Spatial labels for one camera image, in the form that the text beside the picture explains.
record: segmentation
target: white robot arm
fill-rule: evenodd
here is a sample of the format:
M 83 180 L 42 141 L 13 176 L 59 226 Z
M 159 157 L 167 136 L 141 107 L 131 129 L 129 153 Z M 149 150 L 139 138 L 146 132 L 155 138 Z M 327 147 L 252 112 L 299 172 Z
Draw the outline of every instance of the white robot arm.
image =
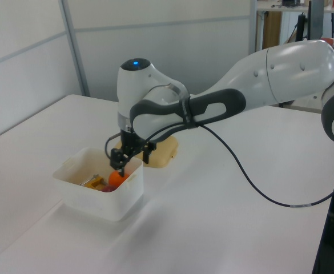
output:
M 296 42 L 256 52 L 198 95 L 190 95 L 183 84 L 163 75 L 148 60 L 132 59 L 119 69 L 122 148 L 118 156 L 114 153 L 113 160 L 122 162 L 122 155 L 132 155 L 142 141 L 176 123 L 151 141 L 160 142 L 180 130 L 324 90 L 322 121 L 334 140 L 334 50 L 323 41 Z

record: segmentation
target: orange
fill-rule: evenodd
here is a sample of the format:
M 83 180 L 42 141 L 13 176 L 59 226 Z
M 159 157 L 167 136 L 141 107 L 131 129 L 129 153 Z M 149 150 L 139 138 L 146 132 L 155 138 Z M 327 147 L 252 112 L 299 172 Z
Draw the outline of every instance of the orange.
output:
M 115 170 L 110 174 L 110 177 L 108 177 L 108 184 L 119 187 L 128 177 L 129 174 L 125 174 L 124 177 L 121 177 L 119 172 Z

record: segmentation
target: red fruit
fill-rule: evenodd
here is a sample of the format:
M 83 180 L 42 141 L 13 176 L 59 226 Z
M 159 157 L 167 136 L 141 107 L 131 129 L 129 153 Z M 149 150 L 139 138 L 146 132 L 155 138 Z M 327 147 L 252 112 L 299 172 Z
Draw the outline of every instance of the red fruit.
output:
M 109 184 L 101 189 L 103 192 L 113 192 L 117 189 L 117 187 L 113 186 L 112 184 Z

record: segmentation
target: black grip band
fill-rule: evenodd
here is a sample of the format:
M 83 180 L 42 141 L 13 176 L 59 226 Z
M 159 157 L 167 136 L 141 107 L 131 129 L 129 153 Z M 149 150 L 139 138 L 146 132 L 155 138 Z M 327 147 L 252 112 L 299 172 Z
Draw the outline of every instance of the black grip band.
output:
M 196 123 L 194 120 L 194 117 L 191 114 L 191 109 L 190 109 L 190 97 L 181 99 L 179 101 L 179 107 L 181 108 L 181 113 L 183 123 L 186 126 L 186 128 L 191 129 L 196 127 Z

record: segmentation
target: food item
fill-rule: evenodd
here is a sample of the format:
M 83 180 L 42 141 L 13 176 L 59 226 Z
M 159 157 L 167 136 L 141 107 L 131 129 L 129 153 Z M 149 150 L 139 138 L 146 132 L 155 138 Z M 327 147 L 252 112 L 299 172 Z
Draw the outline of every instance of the food item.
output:
M 108 177 L 108 184 L 115 186 L 116 188 L 119 187 L 127 178 L 129 177 L 129 174 L 125 174 L 124 177 L 122 177 L 118 171 L 114 171 L 110 174 L 110 177 Z
M 104 179 L 98 174 L 93 175 L 93 177 L 81 184 L 81 186 L 92 188 L 93 190 L 101 190 L 105 186 Z
M 334 40 L 332 38 L 320 38 L 320 40 L 327 42 L 331 46 L 334 44 Z
M 117 189 L 117 187 L 113 186 L 112 184 L 109 184 L 101 189 L 103 192 L 113 192 Z

